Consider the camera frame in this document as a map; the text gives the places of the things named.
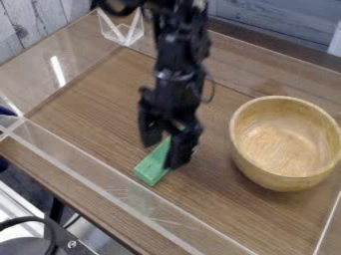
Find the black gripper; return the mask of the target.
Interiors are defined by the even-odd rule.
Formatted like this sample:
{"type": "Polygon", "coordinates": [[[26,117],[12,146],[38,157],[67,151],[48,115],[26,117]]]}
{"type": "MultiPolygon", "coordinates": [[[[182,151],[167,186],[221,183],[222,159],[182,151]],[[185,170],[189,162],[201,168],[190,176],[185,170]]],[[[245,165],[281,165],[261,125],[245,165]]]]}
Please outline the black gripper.
{"type": "Polygon", "coordinates": [[[155,71],[157,86],[141,87],[139,132],[145,147],[158,144],[163,138],[162,122],[179,122],[185,128],[170,129],[170,149],[165,168],[178,169],[190,162],[202,135],[197,109],[202,100],[205,71],[189,73],[155,71]]]}

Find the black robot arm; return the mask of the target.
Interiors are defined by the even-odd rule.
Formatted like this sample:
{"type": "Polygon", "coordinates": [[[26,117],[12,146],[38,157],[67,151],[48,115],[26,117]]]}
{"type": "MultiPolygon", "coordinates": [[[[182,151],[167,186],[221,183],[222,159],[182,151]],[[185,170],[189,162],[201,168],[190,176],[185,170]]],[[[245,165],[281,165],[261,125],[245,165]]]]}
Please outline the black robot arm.
{"type": "Polygon", "coordinates": [[[145,146],[170,134],[165,167],[177,169],[190,162],[203,127],[197,118],[202,102],[210,54],[206,31],[206,0],[94,0],[94,5],[116,17],[143,9],[151,13],[158,50],[157,84],[142,87],[139,101],[139,132],[145,146]]]}

